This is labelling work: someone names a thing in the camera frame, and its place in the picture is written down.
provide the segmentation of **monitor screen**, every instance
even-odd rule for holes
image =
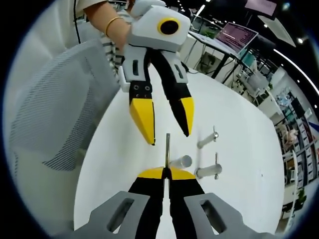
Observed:
[[[257,35],[256,31],[229,22],[221,29],[216,39],[239,54]]]
[[[268,0],[247,0],[245,8],[262,12],[266,15],[272,16],[277,4]]]

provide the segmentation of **metal peg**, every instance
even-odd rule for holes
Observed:
[[[215,126],[213,127],[213,130],[214,130],[214,132],[210,136],[208,136],[204,140],[199,141],[197,143],[197,147],[199,149],[202,149],[205,145],[207,145],[208,143],[210,143],[212,141],[216,142],[217,138],[219,137],[219,134],[218,134],[218,132],[215,131]]]

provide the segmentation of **cable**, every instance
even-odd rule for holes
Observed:
[[[73,4],[73,20],[74,20],[76,35],[78,37],[78,42],[79,42],[79,44],[81,44],[81,39],[80,39],[80,34],[79,34],[79,29],[78,29],[78,23],[76,22],[76,0],[74,0],[74,4]]]
[[[194,69],[196,69],[197,65],[200,63],[200,61],[201,61],[201,59],[202,59],[202,57],[203,57],[203,54],[204,54],[204,52],[205,52],[205,49],[206,49],[206,45],[203,44],[203,48],[202,48],[202,50],[201,50],[201,56],[200,56],[199,60],[197,61],[197,63],[195,64]]]
[[[234,81],[235,81],[235,71],[233,71],[233,81],[231,82],[231,86],[230,86],[231,90],[233,89]]]
[[[195,40],[194,44],[191,46],[191,48],[190,48],[190,50],[189,50],[188,55],[184,58],[184,62],[185,62],[185,64],[188,62],[189,57],[190,57],[190,54],[191,54],[191,52],[193,51],[193,49],[194,49],[194,46],[195,46],[196,42],[197,42],[197,40]]]
[[[227,64],[225,64],[225,65],[223,65],[223,67],[221,68],[221,69],[223,69],[225,66],[227,66],[227,65],[229,65],[230,63],[232,63],[234,61],[234,59],[232,59],[230,62],[228,62]],[[211,73],[213,73],[214,71],[216,71],[216,69],[215,70],[212,70],[212,71],[210,71],[210,72],[208,72],[208,73],[206,73],[206,75],[209,75],[209,74],[211,74]]]

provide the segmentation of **metal rod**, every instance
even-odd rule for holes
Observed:
[[[215,153],[215,164],[218,164],[218,153]]]
[[[165,168],[169,168],[170,133],[166,134]]]

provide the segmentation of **white table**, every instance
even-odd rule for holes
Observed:
[[[81,169],[74,206],[74,228],[88,222],[93,209],[119,191],[128,190],[137,175],[164,166],[165,136],[171,134],[170,157],[190,155],[194,172],[214,163],[215,152],[223,172],[218,180],[200,180],[205,192],[214,192],[241,212],[244,223],[258,232],[274,233],[284,198],[284,165],[272,122],[255,106],[221,83],[200,73],[188,75],[195,101],[191,136],[179,128],[162,90],[155,68],[149,68],[153,85],[156,146],[147,145],[129,114],[129,96],[121,91],[104,114]],[[216,143],[199,153],[196,143],[219,132]],[[164,199],[158,238],[175,238]]]

